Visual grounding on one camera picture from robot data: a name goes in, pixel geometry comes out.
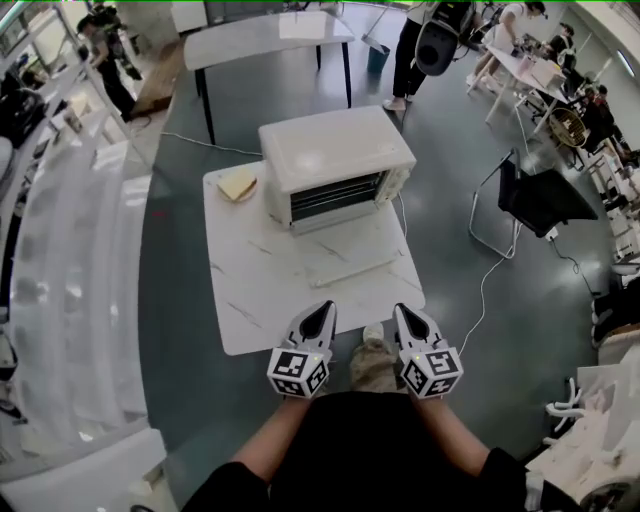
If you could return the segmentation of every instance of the shoe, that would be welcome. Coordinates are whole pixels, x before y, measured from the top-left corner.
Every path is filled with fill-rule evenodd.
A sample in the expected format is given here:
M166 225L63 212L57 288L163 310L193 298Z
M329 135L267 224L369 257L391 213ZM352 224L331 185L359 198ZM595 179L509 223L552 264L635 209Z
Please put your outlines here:
M367 325L362 331L362 341L384 340L384 327L378 322L377 324Z
M384 100L382 108L391 112L404 112L407 110L407 104L402 98L393 98L392 100Z
M491 83L491 80L488 77L483 76L480 79L480 82L482 82L482 85L484 85L489 92L493 92L493 93L496 92L495 89L493 88L493 84Z

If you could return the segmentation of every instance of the blue bin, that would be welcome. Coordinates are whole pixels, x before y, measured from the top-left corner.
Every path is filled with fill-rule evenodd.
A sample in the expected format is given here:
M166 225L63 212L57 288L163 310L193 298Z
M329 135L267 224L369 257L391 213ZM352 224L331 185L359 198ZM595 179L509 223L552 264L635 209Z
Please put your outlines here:
M379 45L378 48L374 48L373 46L369 47L369 61L367 62L367 72L373 75L379 75L382 73L382 69L384 68L385 62L389 58L389 53L391 50L388 46L383 44Z

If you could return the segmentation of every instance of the black pants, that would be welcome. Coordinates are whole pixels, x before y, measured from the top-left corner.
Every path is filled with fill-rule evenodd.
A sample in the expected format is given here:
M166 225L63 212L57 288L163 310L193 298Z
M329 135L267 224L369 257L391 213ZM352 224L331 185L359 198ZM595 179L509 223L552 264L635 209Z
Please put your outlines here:
M404 98L407 94L415 94L426 76L411 61L416 55L416 42L422 26L407 19L400 32L400 40L396 48L396 70L393 75L393 95Z
M623 290L599 297L594 301L595 313L600 316L611 310L611 315L596 325L593 337L602 340L614 329L640 322L640 279L634 279Z
M115 60L108 58L97 69L102 75L104 88L109 99L122 114L122 120L125 122L131 120L131 110L136 102L127 88L122 85Z

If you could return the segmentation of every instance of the concrete floor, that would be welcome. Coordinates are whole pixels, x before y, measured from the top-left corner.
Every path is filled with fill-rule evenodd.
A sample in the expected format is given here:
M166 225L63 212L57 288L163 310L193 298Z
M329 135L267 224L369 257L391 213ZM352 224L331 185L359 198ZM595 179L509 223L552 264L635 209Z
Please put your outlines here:
M393 55L381 78L369 77L368 47L359 40L379 12L346 6L356 35L350 44L354 107L379 104L391 92ZM394 49L404 21L403 13L390 11L374 37ZM512 146L525 154L517 119L505 108L488 126L494 96L465 94L474 63L470 52L443 76L428 78L404 122L418 160L403 190L409 247L425 310L457 347L481 313L480 281L498 259L467 234L473 190ZM306 48L211 68L207 80L224 146L259 151L259 126L346 107L339 46L324 48L320 72L314 49ZM531 132L533 125L524 122ZM208 140L192 73L179 77L165 131ZM555 159L548 142L531 150L543 155L536 157L539 168ZM167 136L156 156L142 241L140 349L150 421L167 444L166 469L179 505L279 402L265 377L268 353L229 357L222 350L207 256L202 176L254 160ZM589 177L566 175L602 215L560 226L557 244L582 263L592 287L603 290L611 260L606 217ZM497 182L483 199L478 215L487 236L506 243L509 220L497 209ZM487 280L485 297L486 318L470 338L465 376L449 402L489 446L522 456L548 433L543 405L564 396L565 376L595 363L591 297L571 264L527 229L516 257ZM348 388L347 365L358 340L358 332L336 339L333 391Z

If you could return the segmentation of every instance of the white cable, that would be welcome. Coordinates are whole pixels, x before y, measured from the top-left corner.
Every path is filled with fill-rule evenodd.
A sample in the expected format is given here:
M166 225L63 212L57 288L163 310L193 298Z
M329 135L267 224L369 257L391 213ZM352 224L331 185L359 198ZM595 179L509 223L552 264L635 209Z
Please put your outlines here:
M520 230L522 229L522 224L518 224L518 227L516 228L517 232L516 232L516 241L518 241L518 238L520 238ZM514 244L509 247L509 250L507 251L508 255L511 255L512 251L515 250L515 242ZM480 318L478 319L478 321L475 323L475 325L469 330L469 332L467 333L467 335L464 337L464 342L462 343L462 348L460 349L460 355L462 355L462 352L464 352L464 347L467 345L467 341L469 340L469 336L471 336L471 333L473 331L476 330L476 328L482 323L482 321L484 320L484 315L486 313L486 308L485 308L485 304L484 304L484 282L487 280L487 277L489 277L489 275L491 274L491 272L493 272L496 268L498 268L498 265L500 265L500 263L502 263L504 260L506 260L507 258L500 258L500 260L498 260L498 262L489 269L489 272L487 272L484 277L482 278L482 281L480 281L480 298L482 300L482 315L480 315Z
M409 227L407 225L407 217L404 214L404 201L402 200L402 194L398 192L398 198L400 199L400 206L402 208L402 224L404 225L404 237L407 238L407 233L409 232Z
M524 139L524 147L527 150L527 156L529 157L529 161L531 162L531 166L533 167L533 173L537 174L536 171L536 166L533 163L533 158L531 157L531 153L529 152L529 144L527 144L527 134L524 131L524 126L522 124L522 119L520 118L520 112L518 111L518 109L515 109L516 111L516 116L518 116L518 122L520 123L520 130L522 130L522 138ZM517 233L516 233L516 241L518 240L518 238L520 237L520 230L522 229L522 224L519 224L517 227ZM512 245L511 247L509 247L509 250L507 251L508 255L511 255L511 251L515 250L515 243L514 245ZM469 330L469 332L467 333L467 335L464 337L464 342L462 343L462 348L460 349L460 355L462 355L462 352L464 352L464 348L467 346L467 341L469 340L469 336L471 336L471 333L473 331L475 331L477 329L477 327L482 323L482 321L484 320L484 315L486 313L486 308L485 308L485 304L484 304L484 282L487 280L487 277L489 277L489 275L491 274L491 272L493 272L496 268L498 268L498 266L500 265L500 263L502 263L504 260L506 260L506 258L500 258L500 260L489 269L489 272L487 272L484 277L482 278L482 281L480 281L480 298L482 300L482 315L480 315L480 318L478 319L478 321L475 323L475 325Z
M498 268L498 265L500 265L500 263L502 263L506 258L500 258L498 260L498 263L496 263L493 267L491 267L491 269L489 270L489 272L487 272L484 277L482 278L482 281L480 282L480 298L482 299L482 315L480 315L480 318L478 319L478 321L475 323L475 325L471 328L471 330L467 333L467 335L464 337L464 343L462 343L462 348L460 349L460 355L462 355L462 353L464 352L464 347L467 346L467 340L469 339L469 336L471 336L471 333L473 331L476 330L476 328L482 323L482 321L484 320L484 314L486 312L485 306L484 306L484 282L486 281L487 277L489 277L489 274L491 274L491 272L493 272L496 268Z
M222 151L233 151L235 153L242 153L243 155L262 156L262 153L256 153L254 151L244 151L242 149L236 149L236 148L227 148L227 147L224 147L224 146L218 146L217 144L209 144L207 142L202 142L200 140L195 140L195 139L190 139L189 137L184 137L183 135L180 135L178 133L160 132L160 135L171 135L172 137L178 137L179 139L186 140L188 142L193 142L194 144L200 144L201 146L207 146L207 147L210 147L210 148L216 148L216 149L220 149Z

